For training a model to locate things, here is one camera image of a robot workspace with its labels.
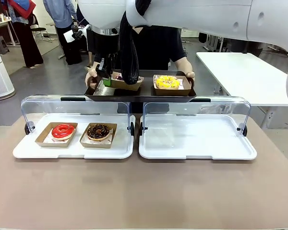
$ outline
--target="white tray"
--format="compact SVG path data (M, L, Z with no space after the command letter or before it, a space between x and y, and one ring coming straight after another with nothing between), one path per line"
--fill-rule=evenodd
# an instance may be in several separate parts
M67 148L43 148L35 143L36 138L50 122L76 122L78 127ZM116 123L117 130L110 149L85 148L80 138L89 123ZM135 124L135 117L130 117ZM35 125L33 133L26 135L13 150L16 158L85 158L124 159L132 154L133 139L127 130L126 115L79 115L47 114Z
M147 159L253 160L257 156L228 115L148 115L145 126L139 153Z

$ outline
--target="cardboard box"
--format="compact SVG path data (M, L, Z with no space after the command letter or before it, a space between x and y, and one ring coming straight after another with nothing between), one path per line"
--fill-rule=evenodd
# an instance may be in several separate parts
M113 139L114 139L114 136L115 136L116 128L117 128L117 124L114 124L114 123L99 123L99 124L103 124L103 125L108 126L110 130L113 129L111 144L100 144L100 145L98 145L98 144L88 144L88 143L83 143L82 142L82 138L86 134L86 132L89 129L89 127L97 125L97 124L98 123L90 123L90 124L88 124L88 126L86 127L84 133L82 134L82 136L80 138L80 143L82 144L83 147L86 147L86 148L110 149L111 145L112 145L112 142L113 142Z
M182 79L183 90L175 90L175 89L159 89L156 86L156 78L161 75L154 75L154 88L157 96L188 96L191 90L191 85L188 82L188 79L185 76L174 76L177 79Z
M75 130L72 133L72 136L68 139L68 141L66 143L44 143L44 140L47 137L47 135L49 134L49 132L53 128L55 128L56 126L61 125L61 124L72 125L75 128ZM51 123L49 123L49 125L46 126L46 128L43 130L43 132L36 138L35 142L41 147L67 148L69 146L73 136L75 135L75 133L77 131L77 126L78 126L78 123L51 122Z
M112 77L111 77L111 86L110 86L111 88L138 91L138 89L140 88L140 86L144 80L143 77L139 77L139 81L136 84L128 85L124 81L115 79L117 77L117 75L119 75L119 74L120 73L113 72Z

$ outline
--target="dark serving tray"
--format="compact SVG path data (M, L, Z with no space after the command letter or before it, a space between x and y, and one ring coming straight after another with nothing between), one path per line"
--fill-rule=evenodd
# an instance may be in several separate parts
M194 88L192 87L190 93L186 97L181 96L156 96L153 76L155 74L160 75L173 75L173 76L185 76L181 71L168 71L168 70L140 70L140 76L144 77L143 83L138 91L129 91L121 89L113 89L111 87L104 86L100 81L96 89L92 89L88 86L85 91L85 96L96 102L180 102L185 103L191 101L196 97Z

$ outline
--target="brown tabletop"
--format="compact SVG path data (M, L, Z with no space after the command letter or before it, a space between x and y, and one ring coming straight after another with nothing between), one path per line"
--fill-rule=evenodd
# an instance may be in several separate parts
M254 161L148 161L138 143L122 161L19 160L20 118L0 141L0 228L286 228L288 160L248 132Z

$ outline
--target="red icing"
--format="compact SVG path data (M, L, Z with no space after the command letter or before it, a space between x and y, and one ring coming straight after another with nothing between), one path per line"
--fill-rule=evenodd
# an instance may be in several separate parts
M72 125L61 124L53 128L51 134L54 138L64 138L72 134L74 130Z

